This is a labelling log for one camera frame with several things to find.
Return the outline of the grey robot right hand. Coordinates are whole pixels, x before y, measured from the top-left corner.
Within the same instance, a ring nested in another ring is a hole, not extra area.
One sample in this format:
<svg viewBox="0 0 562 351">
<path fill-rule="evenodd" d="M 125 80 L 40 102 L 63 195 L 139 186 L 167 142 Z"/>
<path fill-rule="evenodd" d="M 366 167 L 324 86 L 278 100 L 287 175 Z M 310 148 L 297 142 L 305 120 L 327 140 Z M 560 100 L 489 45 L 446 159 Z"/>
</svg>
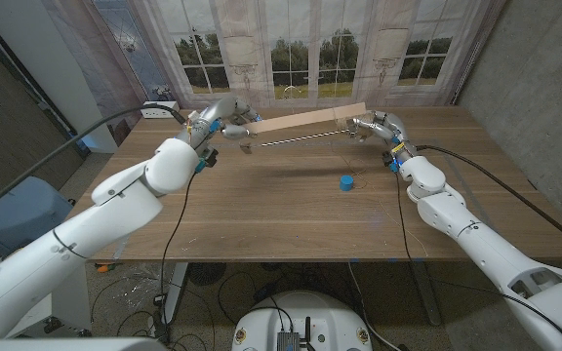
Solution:
<svg viewBox="0 0 562 351">
<path fill-rule="evenodd" d="M 347 126 L 356 137 L 382 139 L 389 148 L 388 153 L 402 163 L 418 155 L 402 120 L 393 113 L 370 110 L 348 120 Z"/>
</svg>

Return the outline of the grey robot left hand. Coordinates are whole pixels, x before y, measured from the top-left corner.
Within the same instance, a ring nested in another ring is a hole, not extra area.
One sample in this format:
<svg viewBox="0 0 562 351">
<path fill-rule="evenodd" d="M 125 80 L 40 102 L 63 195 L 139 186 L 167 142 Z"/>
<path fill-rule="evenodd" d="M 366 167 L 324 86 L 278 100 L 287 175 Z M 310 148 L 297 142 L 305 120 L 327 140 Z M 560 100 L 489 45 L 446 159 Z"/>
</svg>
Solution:
<svg viewBox="0 0 562 351">
<path fill-rule="evenodd" d="M 246 124 L 259 122 L 259 113 L 237 97 L 224 97 L 201 112 L 193 111 L 186 122 L 186 141 L 198 148 L 215 133 L 229 140 L 249 137 Z"/>
</svg>

